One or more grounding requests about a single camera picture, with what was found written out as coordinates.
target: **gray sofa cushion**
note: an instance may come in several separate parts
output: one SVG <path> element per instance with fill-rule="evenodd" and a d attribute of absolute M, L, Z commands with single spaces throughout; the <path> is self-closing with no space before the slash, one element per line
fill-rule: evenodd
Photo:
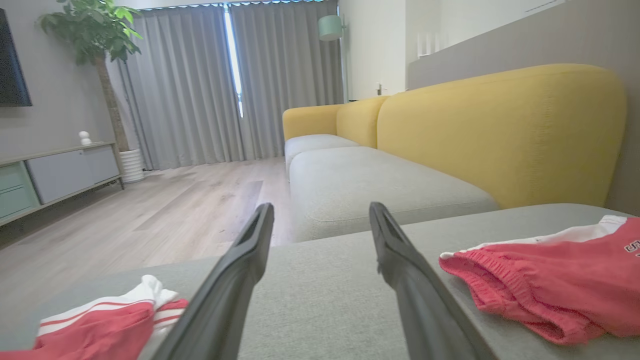
<path fill-rule="evenodd" d="M 284 144 L 284 158 L 287 164 L 287 175 L 289 174 L 291 161 L 302 152 L 349 146 L 360 146 L 360 144 L 329 134 L 305 135 L 298 136 L 297 138 L 291 138 Z"/>
<path fill-rule="evenodd" d="M 368 230 L 372 201 L 383 202 L 400 224 L 498 209 L 469 183 L 370 147 L 299 154 L 289 180 L 295 241 Z"/>
<path fill-rule="evenodd" d="M 637 338 L 606 335 L 589 345 L 561 347 L 519 323 L 480 313 L 459 279 L 438 267 L 446 250 L 552 234 L 567 227 L 598 222 L 616 211 L 573 204 L 531 206 L 405 225 L 414 245 L 444 280 L 499 359 L 635 359 Z M 152 274 L 168 288 L 189 297 L 213 267 L 214 259 L 158 266 L 111 275 L 65 291 L 32 314 L 27 331 L 16 330 L 28 348 L 38 319 L 104 295 L 128 291 L 140 276 Z M 408 353 L 396 296 L 376 271 L 370 232 L 271 249 L 264 278 L 250 302 L 240 359 L 393 359 Z M 0 348 L 15 348 L 0 341 Z M 151 351 L 142 359 L 147 359 Z"/>

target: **green leaves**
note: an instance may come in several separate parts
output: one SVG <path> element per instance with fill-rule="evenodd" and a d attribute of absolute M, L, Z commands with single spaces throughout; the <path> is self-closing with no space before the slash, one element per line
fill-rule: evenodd
<path fill-rule="evenodd" d="M 118 6 L 115 10 L 115 14 L 118 19 L 125 18 L 127 19 L 127 21 L 129 21 L 129 24 L 133 25 L 133 15 L 131 14 L 132 12 L 140 14 L 137 10 L 133 10 L 132 8 L 128 8 L 126 6 Z"/>
<path fill-rule="evenodd" d="M 115 6 L 114 0 L 56 1 L 65 3 L 64 12 L 45 14 L 38 23 L 46 33 L 54 33 L 71 45 L 78 64 L 94 63 L 105 53 L 112 61 L 126 61 L 130 54 L 140 52 L 132 36 L 142 37 L 130 27 L 134 22 L 133 14 L 140 14 L 137 10 Z"/>
<path fill-rule="evenodd" d="M 94 20 L 96 20 L 101 24 L 104 22 L 104 16 L 97 10 L 89 11 L 89 15 L 91 15 L 91 17 L 93 17 Z"/>

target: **sofa armrest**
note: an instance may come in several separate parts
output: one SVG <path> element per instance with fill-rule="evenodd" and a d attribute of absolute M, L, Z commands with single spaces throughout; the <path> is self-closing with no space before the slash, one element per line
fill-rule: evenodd
<path fill-rule="evenodd" d="M 336 135 L 336 115 L 341 106 L 308 106 L 285 111 L 282 115 L 284 140 L 313 134 Z"/>

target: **gray curtain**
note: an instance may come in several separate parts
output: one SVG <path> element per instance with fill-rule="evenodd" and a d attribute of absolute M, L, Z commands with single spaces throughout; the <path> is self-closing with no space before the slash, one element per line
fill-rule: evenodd
<path fill-rule="evenodd" d="M 144 11 L 134 25 L 142 53 L 121 73 L 150 166 L 245 160 L 224 9 Z"/>
<path fill-rule="evenodd" d="M 248 158 L 284 155 L 282 113 L 342 103 L 338 41 L 322 42 L 317 22 L 337 1 L 230 7 L 236 36 Z"/>

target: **plant trunk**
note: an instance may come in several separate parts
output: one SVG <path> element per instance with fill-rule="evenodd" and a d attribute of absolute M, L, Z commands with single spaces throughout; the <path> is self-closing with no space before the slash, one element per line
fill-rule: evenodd
<path fill-rule="evenodd" d="M 116 95 L 113 91 L 113 86 L 111 85 L 111 79 L 109 79 L 109 72 L 107 71 L 107 64 L 104 56 L 97 56 L 95 58 L 95 68 L 98 69 L 100 83 L 102 84 L 102 92 L 104 93 L 104 99 L 107 101 L 107 108 L 109 108 L 109 116 L 111 117 L 113 132 L 116 135 L 118 150 L 120 152 L 129 151 L 127 134 L 124 132 L 122 117 L 120 117 L 120 109 L 118 108 L 118 101 L 116 100 Z"/>

